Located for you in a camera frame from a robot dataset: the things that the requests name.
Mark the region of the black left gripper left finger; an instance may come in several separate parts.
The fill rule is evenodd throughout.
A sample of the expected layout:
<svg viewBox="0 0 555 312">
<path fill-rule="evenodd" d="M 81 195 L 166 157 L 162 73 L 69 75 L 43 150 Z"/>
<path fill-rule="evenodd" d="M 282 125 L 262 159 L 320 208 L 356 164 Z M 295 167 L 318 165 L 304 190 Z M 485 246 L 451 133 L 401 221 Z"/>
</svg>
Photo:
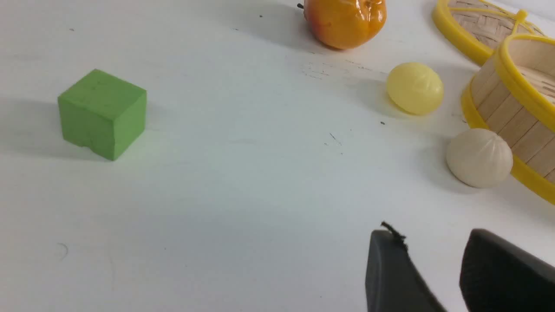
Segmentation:
<svg viewBox="0 0 555 312">
<path fill-rule="evenodd" d="M 366 300 L 369 312 L 445 312 L 408 253 L 406 237 L 387 222 L 369 240 Z"/>
</svg>

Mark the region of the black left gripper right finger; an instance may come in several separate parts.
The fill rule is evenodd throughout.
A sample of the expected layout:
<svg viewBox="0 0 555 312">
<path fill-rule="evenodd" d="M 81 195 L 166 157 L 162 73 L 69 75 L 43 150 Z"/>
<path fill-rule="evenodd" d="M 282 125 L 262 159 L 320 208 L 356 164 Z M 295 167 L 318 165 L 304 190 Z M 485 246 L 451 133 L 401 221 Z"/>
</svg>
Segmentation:
<svg viewBox="0 0 555 312">
<path fill-rule="evenodd" d="M 555 269 L 485 229 L 473 229 L 460 267 L 470 312 L 552 312 Z"/>
</svg>

